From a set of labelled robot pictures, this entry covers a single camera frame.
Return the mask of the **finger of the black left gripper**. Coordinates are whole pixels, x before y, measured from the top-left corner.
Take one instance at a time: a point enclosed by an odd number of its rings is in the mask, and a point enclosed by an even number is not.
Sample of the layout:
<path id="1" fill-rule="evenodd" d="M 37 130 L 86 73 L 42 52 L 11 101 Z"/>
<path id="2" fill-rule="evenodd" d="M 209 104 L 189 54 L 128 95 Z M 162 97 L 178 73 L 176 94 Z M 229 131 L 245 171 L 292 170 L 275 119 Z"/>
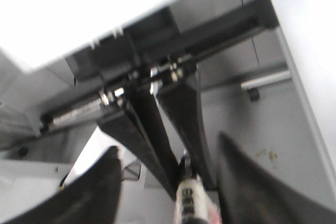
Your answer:
<path id="1" fill-rule="evenodd" d="M 178 164 L 154 95 L 132 93 L 117 113 L 99 120 L 98 126 L 135 155 L 176 199 Z"/>
<path id="2" fill-rule="evenodd" d="M 157 98 L 179 134 L 203 185 L 208 190 L 216 189 L 216 173 L 204 129 L 198 73 L 162 87 Z"/>

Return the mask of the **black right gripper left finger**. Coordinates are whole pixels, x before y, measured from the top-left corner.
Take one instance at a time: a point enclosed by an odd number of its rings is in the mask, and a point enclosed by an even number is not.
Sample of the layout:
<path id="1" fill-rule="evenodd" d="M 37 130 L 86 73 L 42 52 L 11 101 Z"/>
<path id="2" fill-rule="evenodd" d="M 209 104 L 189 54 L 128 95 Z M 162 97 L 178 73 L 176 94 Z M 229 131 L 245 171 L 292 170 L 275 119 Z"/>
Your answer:
<path id="1" fill-rule="evenodd" d="M 8 223 L 114 223 L 120 194 L 121 161 L 111 146 L 69 186 Z"/>

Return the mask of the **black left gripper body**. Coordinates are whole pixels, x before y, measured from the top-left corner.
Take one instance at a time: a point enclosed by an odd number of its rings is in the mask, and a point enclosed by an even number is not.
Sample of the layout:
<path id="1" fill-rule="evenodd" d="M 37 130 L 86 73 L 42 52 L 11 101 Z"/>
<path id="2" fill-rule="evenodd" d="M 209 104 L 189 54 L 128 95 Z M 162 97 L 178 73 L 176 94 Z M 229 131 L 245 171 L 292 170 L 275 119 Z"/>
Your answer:
<path id="1" fill-rule="evenodd" d="M 278 26 L 271 0 L 253 0 L 246 5 L 179 32 L 168 8 L 129 26 L 119 37 L 108 36 L 96 48 L 86 47 L 66 57 L 80 86 L 65 99 L 48 102 L 41 114 L 40 131 L 77 123 L 78 116 L 66 112 L 103 85 L 134 76 L 136 86 L 149 81 L 151 68 L 170 61 L 203 60 L 253 35 Z"/>

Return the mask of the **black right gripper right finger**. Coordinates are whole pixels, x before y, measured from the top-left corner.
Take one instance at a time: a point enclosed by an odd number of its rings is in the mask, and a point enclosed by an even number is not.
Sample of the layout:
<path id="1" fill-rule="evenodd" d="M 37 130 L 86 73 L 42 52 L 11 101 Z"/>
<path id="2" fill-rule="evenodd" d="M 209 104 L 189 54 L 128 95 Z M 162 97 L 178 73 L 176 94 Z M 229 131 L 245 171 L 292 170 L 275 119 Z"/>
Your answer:
<path id="1" fill-rule="evenodd" d="M 224 223 L 335 223 L 335 211 L 278 180 L 224 132 L 217 186 Z"/>

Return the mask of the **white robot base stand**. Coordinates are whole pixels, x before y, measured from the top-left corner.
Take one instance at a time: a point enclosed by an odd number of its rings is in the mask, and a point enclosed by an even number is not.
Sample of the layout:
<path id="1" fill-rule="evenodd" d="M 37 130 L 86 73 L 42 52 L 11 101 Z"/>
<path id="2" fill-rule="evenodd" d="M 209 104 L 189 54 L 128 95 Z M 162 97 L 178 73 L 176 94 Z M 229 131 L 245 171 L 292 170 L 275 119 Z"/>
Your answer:
<path id="1" fill-rule="evenodd" d="M 127 184 L 134 183 L 136 187 L 143 188 L 147 168 L 126 147 L 106 133 L 103 133 L 97 127 L 76 159 L 73 167 L 60 183 L 59 190 L 64 189 L 88 171 L 111 147 L 116 148 L 117 156 L 121 161 L 122 181 Z"/>

